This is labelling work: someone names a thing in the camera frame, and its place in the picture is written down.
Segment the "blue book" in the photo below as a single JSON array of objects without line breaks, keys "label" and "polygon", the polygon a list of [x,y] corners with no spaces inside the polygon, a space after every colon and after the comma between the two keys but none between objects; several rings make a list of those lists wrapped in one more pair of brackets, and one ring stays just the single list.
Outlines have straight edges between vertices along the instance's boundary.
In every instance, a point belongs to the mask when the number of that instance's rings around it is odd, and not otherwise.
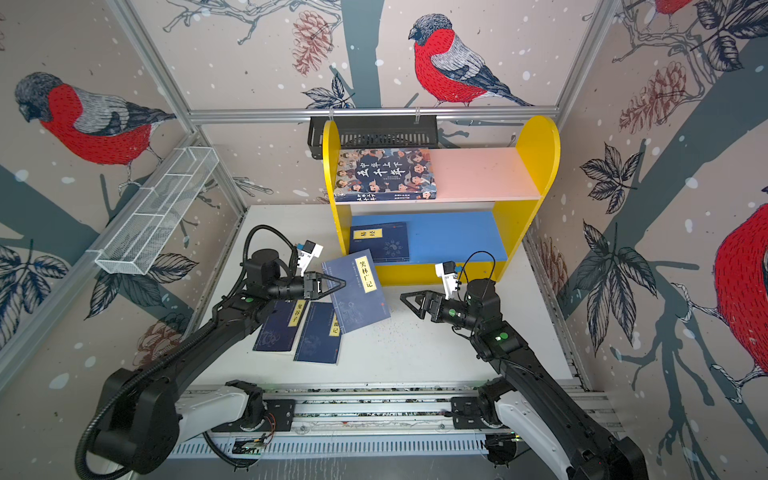
[{"label": "blue book", "polygon": [[294,361],[337,364],[341,328],[332,303],[312,302],[294,354]]},{"label": "blue book", "polygon": [[345,281],[331,294],[343,334],[391,317],[369,249],[324,262],[322,268],[324,274]]},{"label": "blue book", "polygon": [[275,354],[293,354],[302,330],[308,302],[280,300],[259,329],[253,350]]},{"label": "blue book", "polygon": [[351,253],[368,250],[375,263],[403,263],[410,260],[405,222],[352,226],[350,235]]}]

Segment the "large illustrated box book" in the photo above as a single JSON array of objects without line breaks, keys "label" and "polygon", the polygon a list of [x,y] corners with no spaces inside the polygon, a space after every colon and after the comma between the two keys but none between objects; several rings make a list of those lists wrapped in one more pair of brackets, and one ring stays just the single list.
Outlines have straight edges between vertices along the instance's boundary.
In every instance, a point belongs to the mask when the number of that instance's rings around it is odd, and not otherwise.
[{"label": "large illustrated box book", "polygon": [[438,197],[430,152],[420,148],[345,149],[337,167],[339,202],[421,201]]}]

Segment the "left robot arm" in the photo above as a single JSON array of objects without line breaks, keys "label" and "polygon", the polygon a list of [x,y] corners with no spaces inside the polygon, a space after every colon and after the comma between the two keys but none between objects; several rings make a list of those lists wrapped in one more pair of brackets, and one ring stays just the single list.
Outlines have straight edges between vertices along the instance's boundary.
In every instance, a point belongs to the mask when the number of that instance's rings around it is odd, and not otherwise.
[{"label": "left robot arm", "polygon": [[298,253],[288,263],[274,249],[243,260],[231,291],[212,309],[211,319],[178,346],[142,368],[119,369],[104,383],[94,417],[76,447],[74,467],[82,479],[98,473],[87,463],[94,454],[119,464],[109,478],[160,466],[181,438],[176,403],[187,387],[230,347],[253,334],[279,300],[318,300],[343,289],[345,280],[318,272],[299,275]]}]

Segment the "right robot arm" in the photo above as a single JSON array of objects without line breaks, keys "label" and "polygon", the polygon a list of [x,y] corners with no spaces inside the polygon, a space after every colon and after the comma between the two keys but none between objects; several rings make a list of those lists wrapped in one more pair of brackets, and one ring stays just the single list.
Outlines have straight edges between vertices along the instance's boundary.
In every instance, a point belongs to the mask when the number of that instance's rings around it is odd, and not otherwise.
[{"label": "right robot arm", "polygon": [[481,416],[520,435],[559,479],[645,479],[642,450],[586,413],[504,320],[491,279],[472,280],[462,299],[422,290],[400,296],[418,318],[466,329],[478,359],[498,378],[478,391]]}]

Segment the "yellow pink blue bookshelf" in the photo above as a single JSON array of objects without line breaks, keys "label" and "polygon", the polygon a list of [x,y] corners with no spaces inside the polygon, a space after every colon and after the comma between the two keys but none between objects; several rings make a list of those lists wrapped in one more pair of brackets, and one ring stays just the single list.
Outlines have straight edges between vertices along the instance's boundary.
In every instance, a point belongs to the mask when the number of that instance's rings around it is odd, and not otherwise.
[{"label": "yellow pink blue bookshelf", "polygon": [[418,213],[420,201],[407,201],[400,215],[354,215],[349,202],[330,202],[343,254],[349,254],[350,229],[357,224],[402,220],[408,225],[410,260],[378,263],[384,286],[436,284],[435,265],[453,261],[470,278],[500,281],[520,246],[560,164],[561,142],[555,122],[531,118],[512,148],[437,149],[438,197],[446,210]]}]

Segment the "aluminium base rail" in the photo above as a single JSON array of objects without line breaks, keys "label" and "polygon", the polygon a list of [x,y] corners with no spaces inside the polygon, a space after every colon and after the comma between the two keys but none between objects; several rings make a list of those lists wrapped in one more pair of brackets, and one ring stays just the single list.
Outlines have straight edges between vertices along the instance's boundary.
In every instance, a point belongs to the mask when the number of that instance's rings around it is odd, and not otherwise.
[{"label": "aluminium base rail", "polygon": [[514,447],[530,447],[547,460],[567,458],[520,394],[501,396],[489,418],[473,384],[287,385],[258,395],[253,416],[248,400],[238,387],[198,385],[184,392],[170,458],[211,458],[215,448],[245,461],[486,455]]}]

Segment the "black slotted wall basket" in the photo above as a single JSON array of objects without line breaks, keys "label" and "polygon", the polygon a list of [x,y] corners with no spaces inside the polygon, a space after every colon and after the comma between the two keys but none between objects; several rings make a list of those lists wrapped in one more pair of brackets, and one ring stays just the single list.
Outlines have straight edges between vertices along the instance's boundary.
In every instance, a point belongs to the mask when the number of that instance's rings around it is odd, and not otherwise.
[{"label": "black slotted wall basket", "polygon": [[437,117],[351,116],[335,119],[342,149],[438,147]]}]

